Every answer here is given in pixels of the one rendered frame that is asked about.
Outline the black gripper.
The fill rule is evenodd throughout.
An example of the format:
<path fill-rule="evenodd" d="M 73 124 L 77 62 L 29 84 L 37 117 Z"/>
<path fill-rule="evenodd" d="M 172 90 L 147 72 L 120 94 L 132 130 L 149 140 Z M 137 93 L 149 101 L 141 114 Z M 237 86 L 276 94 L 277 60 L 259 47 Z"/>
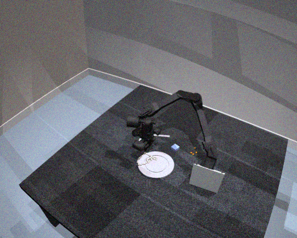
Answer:
<path fill-rule="evenodd" d="M 150 146 L 156 139 L 154 133 L 156 133 L 156 135 L 158 136 L 161 133 L 161 130 L 153 126 L 153 129 L 149 132 L 145 132 L 142 129 L 140 129 L 140 132 L 142 132 L 142 139 L 140 141 L 136 140 L 132 144 L 132 147 L 139 151 L 142 151 L 143 149 L 144 151 L 146 151 L 147 148 L 150 148 Z"/>

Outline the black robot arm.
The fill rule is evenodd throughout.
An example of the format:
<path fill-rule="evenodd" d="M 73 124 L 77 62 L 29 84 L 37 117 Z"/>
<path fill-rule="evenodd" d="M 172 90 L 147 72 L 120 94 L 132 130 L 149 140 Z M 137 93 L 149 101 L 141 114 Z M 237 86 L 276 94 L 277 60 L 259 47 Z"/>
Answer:
<path fill-rule="evenodd" d="M 139 136 L 139 138 L 142 138 L 142 132 L 140 132 L 140 129 L 145 132 L 149 132 L 153 129 L 153 124 L 156 124 L 156 119 L 154 117 L 149 117 L 154 116 L 162 108 L 180 99 L 191 103 L 198 115 L 198 120 L 204 137 L 204 141 L 201 143 L 206 151 L 206 155 L 201 162 L 201 166 L 214 170 L 213 168 L 218 157 L 218 153 L 216 151 L 217 146 L 209 131 L 209 126 L 204 115 L 203 101 L 200 94 L 179 90 L 178 92 L 169 95 L 158 102 L 145 105 L 138 115 L 129 114 L 126 126 L 136 128 L 132 131 L 132 136 Z M 142 127 L 140 127 L 141 123 Z"/>

